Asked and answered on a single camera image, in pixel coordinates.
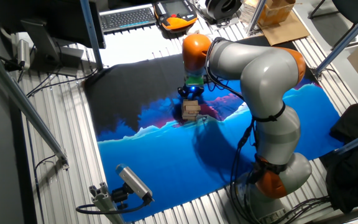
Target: power cable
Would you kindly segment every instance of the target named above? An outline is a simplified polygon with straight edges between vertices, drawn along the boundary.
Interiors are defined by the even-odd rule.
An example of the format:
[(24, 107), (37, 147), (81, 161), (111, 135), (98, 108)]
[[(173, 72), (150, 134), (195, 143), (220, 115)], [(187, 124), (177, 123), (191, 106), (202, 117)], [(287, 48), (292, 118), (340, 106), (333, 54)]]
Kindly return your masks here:
[(55, 156), (56, 156), (56, 154), (54, 154), (53, 156), (50, 156), (50, 157), (46, 157), (45, 159), (42, 159), (42, 160), (35, 166), (34, 172), (37, 171), (38, 166), (41, 165), (41, 163), (43, 163), (43, 161), (46, 161), (47, 159), (53, 158), (53, 157), (55, 157)]
[(88, 210), (82, 209), (82, 208), (96, 207), (96, 205), (93, 205), (93, 204), (80, 205), (80, 206), (76, 207), (75, 210), (79, 213), (88, 214), (88, 215), (117, 215), (117, 214), (129, 213), (129, 212), (136, 212), (136, 211), (140, 210), (141, 208), (145, 207), (146, 205), (148, 205), (149, 203), (150, 202), (144, 201), (142, 205), (140, 205), (136, 208), (124, 209), (124, 210), (118, 210), (118, 211), (88, 211)]
[(55, 86), (55, 85), (61, 85), (61, 84), (64, 84), (64, 83), (69, 83), (69, 82), (73, 82), (73, 81), (78, 81), (78, 80), (83, 80), (83, 79), (87, 79), (89, 78), (90, 76), (94, 75), (95, 73), (97, 72), (97, 70), (93, 71), (92, 73), (90, 73), (89, 75), (86, 75), (84, 77), (81, 77), (81, 78), (75, 78), (73, 80), (68, 80), (68, 81), (64, 81), (64, 82), (59, 82), (59, 83), (55, 83), (55, 84), (51, 84), (51, 85), (46, 85), (46, 86), (43, 86), (41, 88), (38, 88), (42, 83), (40, 83), (37, 87), (35, 87), (32, 91), (30, 91), (28, 94), (27, 94), (27, 97), (31, 97), (31, 96), (34, 96), (36, 93), (38, 93), (40, 90), (44, 89), (44, 88), (48, 88), (48, 87), (52, 87), (52, 86)]

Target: slotted metal table surface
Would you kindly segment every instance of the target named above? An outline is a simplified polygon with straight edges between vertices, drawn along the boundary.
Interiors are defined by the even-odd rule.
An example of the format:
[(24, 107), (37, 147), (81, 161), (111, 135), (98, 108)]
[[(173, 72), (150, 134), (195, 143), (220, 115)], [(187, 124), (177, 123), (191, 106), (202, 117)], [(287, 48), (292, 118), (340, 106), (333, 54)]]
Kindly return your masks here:
[[(247, 24), (240, 22), (214, 31), (202, 18), (195, 24), (195, 28), (199, 29), (202, 34), (224, 37), (229, 40), (246, 38), (244, 29), (246, 26)], [(101, 50), (101, 56), (105, 66), (111, 67), (119, 63), (132, 63), (180, 54), (183, 39), (184, 37), (179, 36), (165, 39), (157, 26), (125, 30), (105, 35), (107, 49)], [(311, 68), (317, 67), (326, 56), (312, 36), (296, 40), (294, 44)], [(69, 47), (84, 49), (83, 58), (94, 62), (91, 49), (77, 44)], [(83, 65), (82, 70), (78, 72), (78, 77), (85, 75), (87, 75), (86, 65)], [(46, 84), (74, 79), (53, 74), (49, 74), (48, 77), (48, 74), (32, 72), (24, 76), (20, 86), (24, 93), (28, 93), (45, 78), (48, 78)], [(339, 114), (342, 114), (351, 104), (358, 102), (349, 87), (334, 72), (323, 72), (320, 84)], [(49, 159), (48, 162), (40, 165), (37, 169), (40, 202), (35, 191), (34, 172), (30, 171), (39, 223), (42, 223), (40, 204), (45, 223), (109, 223), (108, 219), (102, 215), (84, 215), (75, 211), (76, 206), (91, 203), (88, 190), (90, 185), (98, 186), (100, 182), (106, 181), (90, 109), (81, 81), (46, 88), (30, 97), (30, 100), (64, 148), (70, 165), (68, 170), (63, 170), (57, 164), (56, 158)], [(33, 164), (52, 156), (53, 152), (31, 124), (27, 127), (24, 115), (23, 120), (29, 165), (33, 167)], [(296, 192), (282, 198), (284, 204), (293, 207), (306, 199), (327, 195), (325, 168), (319, 159), (311, 161), (311, 165), (313, 173), (307, 183)], [(234, 211), (228, 192), (228, 189), (224, 187), (134, 223), (246, 223)], [(327, 203), (312, 209), (295, 223), (305, 223), (331, 211), (333, 209)]]

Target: stacked wooden blocks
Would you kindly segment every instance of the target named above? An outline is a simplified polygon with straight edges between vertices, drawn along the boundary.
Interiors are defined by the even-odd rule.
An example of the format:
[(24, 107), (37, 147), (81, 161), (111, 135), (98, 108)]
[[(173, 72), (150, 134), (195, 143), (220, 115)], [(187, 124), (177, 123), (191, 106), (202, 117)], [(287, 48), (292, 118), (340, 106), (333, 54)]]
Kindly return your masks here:
[(198, 100), (183, 100), (181, 107), (181, 117), (188, 121), (195, 121), (201, 107), (198, 105)]

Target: wooden block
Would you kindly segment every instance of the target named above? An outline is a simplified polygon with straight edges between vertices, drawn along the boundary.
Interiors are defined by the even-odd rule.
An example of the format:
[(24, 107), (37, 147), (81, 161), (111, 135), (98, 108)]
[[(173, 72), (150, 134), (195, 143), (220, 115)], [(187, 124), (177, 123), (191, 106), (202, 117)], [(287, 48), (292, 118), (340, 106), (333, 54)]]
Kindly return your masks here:
[(185, 110), (186, 111), (200, 111), (201, 107), (200, 106), (185, 106)]
[(183, 100), (184, 106), (198, 106), (198, 100)]

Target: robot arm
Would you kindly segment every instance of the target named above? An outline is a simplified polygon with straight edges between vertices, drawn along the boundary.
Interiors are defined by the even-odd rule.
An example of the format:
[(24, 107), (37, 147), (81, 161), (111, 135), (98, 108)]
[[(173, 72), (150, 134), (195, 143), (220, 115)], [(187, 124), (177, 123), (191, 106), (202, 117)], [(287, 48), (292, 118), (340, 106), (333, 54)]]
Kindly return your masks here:
[[(205, 48), (209, 43), (201, 34), (190, 35), (184, 40), (187, 76), (202, 75), (200, 68), (204, 64), (201, 67), (190, 64), (207, 57)], [(311, 165), (303, 155), (293, 153), (300, 138), (300, 121), (296, 111), (284, 105), (283, 95), (305, 74), (302, 55), (290, 49), (258, 47), (227, 40), (213, 43), (211, 47), (209, 71), (226, 80), (241, 81), (241, 95), (256, 120), (259, 141), (255, 158), (260, 167), (269, 167), (259, 173), (256, 187), (270, 198), (281, 198), (294, 192), (310, 176)]]

